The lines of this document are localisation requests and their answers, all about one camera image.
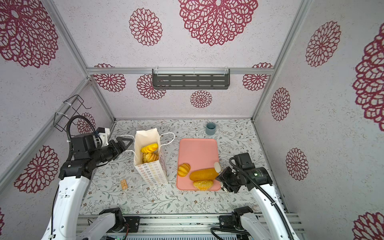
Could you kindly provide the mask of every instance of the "floral tablecloth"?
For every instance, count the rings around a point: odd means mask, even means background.
[[[207,122],[216,123],[214,136],[206,135]],[[154,127],[160,134],[173,132],[176,135],[175,140],[164,148],[169,184],[148,186],[133,166],[133,153],[125,152],[115,161],[98,168],[81,205],[80,215],[98,214],[112,207],[120,207],[123,214],[228,213],[246,205],[260,212],[245,187],[234,194],[222,190],[180,191],[175,185],[179,142],[183,138],[216,139],[222,168],[229,166],[230,157],[249,152],[257,167],[262,166],[269,171],[249,119],[123,120],[117,122],[111,139],[122,134],[135,135],[138,130]],[[164,135],[162,142],[169,142],[172,137]],[[128,184],[128,189],[124,191],[120,185],[122,179],[126,179]]]

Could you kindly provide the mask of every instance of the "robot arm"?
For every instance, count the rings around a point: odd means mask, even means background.
[[[74,160],[66,161],[59,173],[59,187],[53,208],[42,240],[99,240],[109,229],[120,231],[124,228],[121,210],[108,209],[100,213],[98,219],[76,238],[76,224],[81,201],[88,188],[94,169],[99,164],[115,160],[133,143],[132,139],[117,137],[108,142],[109,129],[98,128],[94,133],[80,134],[71,138]]]
[[[235,155],[230,159],[230,163],[234,170],[227,167],[216,179],[222,182],[222,189],[228,192],[237,193],[240,187],[245,185],[257,200],[269,231],[261,225],[250,207],[234,210],[232,217],[236,228],[245,229],[255,240],[299,240],[283,212],[272,179],[266,169],[255,168],[249,153]]]

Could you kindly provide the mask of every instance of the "white wall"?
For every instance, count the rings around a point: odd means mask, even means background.
[[[280,190],[289,209],[299,213],[310,239],[384,236],[384,131],[375,122],[383,117],[365,118],[363,106],[355,103],[358,95],[353,88],[362,78],[356,76],[355,68],[362,61],[364,48],[376,38],[377,52],[371,53],[368,47],[372,56],[366,59],[374,62],[368,64],[366,76],[370,78],[373,69],[376,80],[372,77],[365,82],[378,90],[362,89],[367,96],[376,97],[377,102],[368,103],[383,113],[383,9],[382,2],[373,0],[314,1],[256,119]],[[307,45],[315,31],[330,21],[340,26],[337,47],[330,48],[335,51],[326,62],[311,66],[306,60]],[[336,43],[338,34],[330,35]],[[277,121],[271,101],[279,88],[285,88],[290,96],[283,108],[290,107],[285,118]],[[298,158],[290,154],[291,149],[297,152],[296,148],[303,154]],[[289,172],[292,159],[299,162]]]
[[[39,1],[3,1],[0,15],[2,175],[84,77]],[[93,90],[87,86],[80,95],[92,107],[80,108],[80,114],[91,114],[96,127],[110,127]],[[78,134],[75,126],[72,133]],[[40,150],[49,152],[38,151],[29,159],[0,196],[0,239],[40,239],[44,233],[58,173],[68,156],[65,132],[54,129]]]

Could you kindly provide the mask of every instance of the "paper bag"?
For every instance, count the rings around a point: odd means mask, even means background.
[[[160,185],[168,183],[167,179],[167,169],[164,159],[164,145],[170,144],[170,141],[167,144],[161,145],[160,137],[157,128],[153,128],[147,131],[137,131],[135,135],[135,144],[134,144],[134,166],[136,170],[140,173],[143,179],[150,185]],[[159,153],[159,159],[154,162],[142,162],[143,153],[141,152],[141,148],[157,143],[159,148],[154,153]]]

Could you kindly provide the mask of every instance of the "blue cup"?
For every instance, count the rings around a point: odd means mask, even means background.
[[[216,132],[216,124],[214,124],[213,122],[207,123],[207,125],[205,126],[205,133],[209,136],[212,136],[215,134],[215,132]]]

